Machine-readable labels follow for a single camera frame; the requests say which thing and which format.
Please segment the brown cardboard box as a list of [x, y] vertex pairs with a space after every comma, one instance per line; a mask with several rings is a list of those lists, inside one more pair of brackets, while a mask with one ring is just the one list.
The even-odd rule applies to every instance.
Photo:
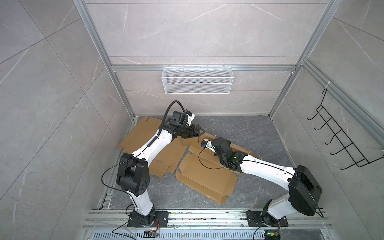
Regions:
[[200, 142], [198, 137], [184, 139], [183, 144], [189, 148], [189, 153], [181, 160], [175, 175], [179, 182], [223, 204], [233, 194], [238, 176], [234, 171], [224, 168], [211, 150], [201, 147], [202, 140], [212, 141], [216, 138], [205, 133], [200, 137]]

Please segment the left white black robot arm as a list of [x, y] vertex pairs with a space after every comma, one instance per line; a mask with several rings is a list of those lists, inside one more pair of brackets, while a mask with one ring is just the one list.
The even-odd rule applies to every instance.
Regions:
[[175, 111], [171, 118], [159, 125], [138, 124], [136, 135], [127, 138], [130, 147], [143, 142], [143, 145], [132, 153], [123, 153], [118, 166], [116, 183], [127, 193], [136, 213], [150, 216], [154, 211], [147, 188], [150, 184], [150, 165], [155, 157], [174, 139], [199, 137], [204, 130], [192, 124], [195, 115], [186, 110], [184, 113]]

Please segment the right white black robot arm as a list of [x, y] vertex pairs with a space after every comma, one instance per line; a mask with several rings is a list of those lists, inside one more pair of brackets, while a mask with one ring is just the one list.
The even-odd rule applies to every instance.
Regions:
[[261, 213], [264, 224], [272, 226], [296, 213], [324, 216], [318, 206], [323, 189], [305, 166], [293, 168], [262, 161], [248, 153], [233, 150], [231, 142], [224, 138], [205, 139], [201, 147], [211, 150], [223, 168], [260, 177], [288, 191], [286, 195], [266, 203]]

